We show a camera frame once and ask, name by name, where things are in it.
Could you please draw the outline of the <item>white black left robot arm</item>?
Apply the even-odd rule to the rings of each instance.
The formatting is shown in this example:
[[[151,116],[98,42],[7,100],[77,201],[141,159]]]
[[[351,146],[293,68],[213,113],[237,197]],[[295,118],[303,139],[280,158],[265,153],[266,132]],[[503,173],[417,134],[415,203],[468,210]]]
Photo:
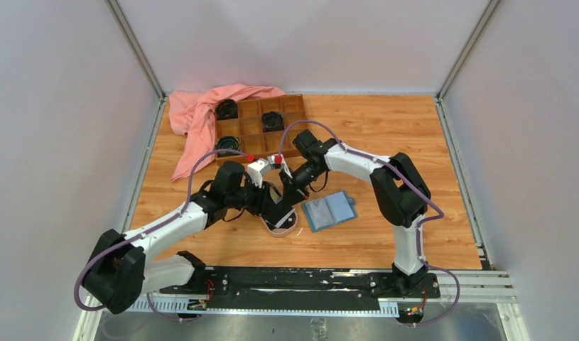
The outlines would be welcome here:
[[[227,222],[229,210],[260,217],[278,235],[289,232],[296,225],[296,212],[288,197],[291,178],[281,172],[283,190],[278,190],[259,178],[269,169],[264,160],[248,166],[227,161],[213,179],[167,215],[125,233],[104,232],[76,279],[77,306],[120,314],[140,297],[169,286],[200,292],[207,281],[198,257],[188,251],[162,260],[156,257],[180,239]]]

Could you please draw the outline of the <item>pink oval card tray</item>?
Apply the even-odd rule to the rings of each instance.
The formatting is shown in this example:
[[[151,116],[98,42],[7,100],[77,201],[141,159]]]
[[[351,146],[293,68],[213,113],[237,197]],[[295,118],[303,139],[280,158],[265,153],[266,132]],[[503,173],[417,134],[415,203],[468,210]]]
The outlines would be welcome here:
[[[269,183],[269,194],[273,203],[278,203],[281,201],[281,191],[274,183]],[[270,223],[263,216],[260,216],[260,220],[264,224],[265,228],[268,229],[269,233],[273,237],[285,237],[290,234],[297,225],[298,216],[294,208],[291,209],[289,214],[286,216],[285,220],[281,223],[279,227],[275,224]]]

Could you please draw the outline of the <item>teal leather card holder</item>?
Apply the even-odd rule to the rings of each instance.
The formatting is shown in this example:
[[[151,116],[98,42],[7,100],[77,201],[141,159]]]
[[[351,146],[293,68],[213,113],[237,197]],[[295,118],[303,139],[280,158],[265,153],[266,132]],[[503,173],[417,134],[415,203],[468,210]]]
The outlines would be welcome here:
[[[321,232],[358,217],[355,199],[344,190],[302,204],[311,232]]]

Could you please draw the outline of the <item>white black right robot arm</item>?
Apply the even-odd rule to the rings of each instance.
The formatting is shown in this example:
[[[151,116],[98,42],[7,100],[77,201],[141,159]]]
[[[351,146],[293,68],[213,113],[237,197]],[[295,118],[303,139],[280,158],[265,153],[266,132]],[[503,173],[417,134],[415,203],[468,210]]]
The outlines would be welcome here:
[[[335,139],[325,142],[305,129],[293,140],[305,163],[296,170],[283,170],[283,191],[277,202],[263,205],[261,216],[270,224],[288,219],[295,205],[308,198],[308,187],[329,171],[341,172],[372,186],[382,216],[394,229],[396,253],[392,282],[379,285],[375,293],[394,289],[402,296],[419,291],[428,273],[423,253],[421,227],[430,205],[431,192],[405,153],[376,156],[349,148]]]

